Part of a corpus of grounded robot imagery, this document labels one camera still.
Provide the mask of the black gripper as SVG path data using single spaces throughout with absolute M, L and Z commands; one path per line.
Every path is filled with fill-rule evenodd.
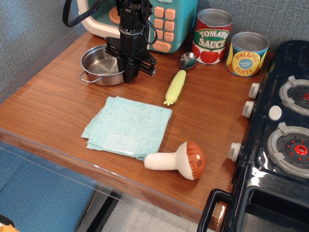
M 125 72 L 125 83 L 131 83 L 139 71 L 150 76 L 156 73 L 156 59 L 147 49 L 149 26 L 138 34 L 120 33 L 120 38 L 106 37 L 106 52 L 117 59 L 119 72 Z

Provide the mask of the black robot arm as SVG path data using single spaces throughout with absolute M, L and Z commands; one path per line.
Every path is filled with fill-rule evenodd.
M 156 72 L 156 59 L 147 47 L 150 28 L 155 28 L 149 20 L 153 5 L 148 0 L 117 0 L 116 9 L 120 16 L 118 29 L 120 38 L 106 37 L 106 52 L 117 59 L 118 71 L 123 73 L 126 83 L 130 83 L 142 71 L 150 76 Z

